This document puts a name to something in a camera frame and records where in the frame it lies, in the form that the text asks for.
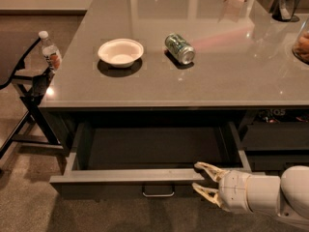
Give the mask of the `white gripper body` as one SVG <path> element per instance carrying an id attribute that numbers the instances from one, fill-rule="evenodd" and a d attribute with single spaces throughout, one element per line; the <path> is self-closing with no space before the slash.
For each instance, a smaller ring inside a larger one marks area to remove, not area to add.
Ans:
<path id="1" fill-rule="evenodd" d="M 250 174 L 232 170 L 219 181 L 218 196 L 224 211 L 245 214 L 251 210 L 247 201 L 247 181 Z"/>

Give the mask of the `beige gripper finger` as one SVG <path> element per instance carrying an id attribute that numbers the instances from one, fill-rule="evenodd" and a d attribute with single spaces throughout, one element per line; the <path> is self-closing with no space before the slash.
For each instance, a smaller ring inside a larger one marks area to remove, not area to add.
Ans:
<path id="1" fill-rule="evenodd" d="M 210 201 L 210 203 L 217 205 L 218 207 L 222 207 L 222 200 L 219 196 L 219 190 L 215 188 L 205 188 L 197 183 L 192 184 L 193 189 L 202 195 L 205 199 Z"/>
<path id="2" fill-rule="evenodd" d="M 212 164 L 201 161 L 196 162 L 194 167 L 204 170 L 215 182 L 219 182 L 228 173 L 228 170 L 224 170 Z"/>

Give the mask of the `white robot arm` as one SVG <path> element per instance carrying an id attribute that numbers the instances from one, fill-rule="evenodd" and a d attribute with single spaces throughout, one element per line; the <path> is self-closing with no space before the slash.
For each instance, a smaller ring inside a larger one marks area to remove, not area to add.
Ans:
<path id="1" fill-rule="evenodd" d="M 197 162 L 218 189 L 193 183 L 193 189 L 211 203 L 234 214 L 263 214 L 291 226 L 309 230 L 309 167 L 297 165 L 281 176 L 225 170 Z"/>

